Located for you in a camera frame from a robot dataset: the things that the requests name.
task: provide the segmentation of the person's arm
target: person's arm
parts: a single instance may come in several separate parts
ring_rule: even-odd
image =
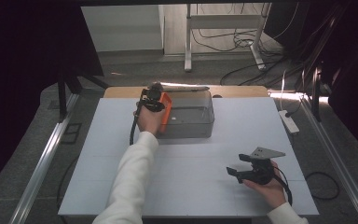
[[[275,161],[271,161],[274,167],[278,168]],[[278,169],[274,169],[275,175],[281,177]],[[243,183],[264,196],[266,202],[273,208],[267,214],[273,224],[308,224],[306,218],[299,217],[292,206],[286,201],[283,187],[276,180],[272,179],[267,185],[258,185],[250,180],[243,180]]]
[[[138,141],[124,153],[117,176],[109,196],[106,209],[93,223],[142,223],[145,188],[158,149],[155,134],[164,111],[154,113],[145,107],[138,119],[140,134]]]

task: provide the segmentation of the gray floor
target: gray floor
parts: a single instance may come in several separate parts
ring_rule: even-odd
[[[184,71],[183,57],[167,57],[158,54],[150,55],[123,55],[112,53],[101,55],[104,77],[102,80],[114,86],[140,86],[148,85],[152,81],[179,82],[187,84],[211,84],[218,85],[220,78],[230,71],[253,64],[249,54],[242,55],[198,55],[194,59],[192,73]],[[286,66],[292,64],[286,62],[277,65],[266,76],[251,85],[264,85],[270,80],[281,77]],[[226,79],[226,85],[237,85],[246,79],[259,75],[256,68],[241,70]],[[298,77],[289,77],[286,80],[285,89],[292,90]],[[34,205],[29,213],[26,223],[63,223],[57,216],[57,195],[62,198],[75,165],[69,167],[71,162],[76,163],[76,156],[81,151],[87,131],[92,121],[98,100],[103,96],[103,90],[95,84],[81,78],[83,90],[78,102],[76,112],[71,119],[72,127],[81,123],[78,137],[68,133],[62,139],[57,153],[48,170],[45,181],[39,190]],[[281,84],[278,82],[271,86],[272,91],[279,91]],[[53,85],[42,92],[41,105],[29,127],[23,136],[16,152],[8,162],[6,168],[0,174],[0,223],[8,223],[14,209],[28,183],[28,180],[41,156],[58,120],[57,87]],[[298,101],[283,100],[282,106],[289,111],[298,107]],[[339,149],[342,159],[347,164],[351,174],[358,183],[358,142],[343,126],[340,120],[327,104],[321,104],[321,117],[323,125],[330,138]],[[304,114],[302,107],[293,115],[293,119],[300,129],[300,133],[289,136],[296,156],[299,160],[304,175],[315,171],[330,174],[339,182],[337,174],[327,158],[324,148],[312,129],[310,122]],[[311,192],[322,197],[328,197],[335,193],[335,186],[322,176],[310,179]],[[316,200],[319,216],[308,217],[310,223],[358,223],[357,212],[351,202],[351,198],[341,186],[341,192],[335,200]],[[68,223],[90,223],[92,217],[77,219],[67,218]],[[211,220],[149,220],[147,223],[211,223]],[[221,219],[218,223],[240,223],[240,220]],[[269,223],[265,217],[253,219],[253,223]]]

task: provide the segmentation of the white sleeve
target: white sleeve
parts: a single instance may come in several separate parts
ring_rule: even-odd
[[[107,207],[94,219],[94,224],[142,223],[145,186],[157,148],[158,141],[152,133],[139,134],[138,141],[124,153]]]
[[[299,217],[289,203],[284,203],[267,214],[273,224],[308,224],[304,217]]]

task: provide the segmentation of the metal bracket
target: metal bracket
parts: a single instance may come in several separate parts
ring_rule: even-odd
[[[266,24],[270,3],[263,7],[261,15],[194,15],[191,16],[191,5],[187,4],[186,15],[186,49],[185,71],[191,72],[191,30],[192,29],[257,29],[255,40],[250,47],[255,62],[260,71],[266,70],[263,59],[260,56],[258,43]]]
[[[251,155],[251,159],[266,160],[285,156],[286,154],[280,151],[271,150],[264,147],[258,147]]]

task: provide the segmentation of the white plastic part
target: white plastic part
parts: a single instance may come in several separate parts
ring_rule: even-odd
[[[281,116],[284,126],[286,127],[287,131],[289,131],[289,133],[298,133],[300,130],[298,129],[297,125],[292,120],[292,118],[290,117],[287,118],[285,116],[286,113],[287,113],[286,110],[279,111],[279,115]]]

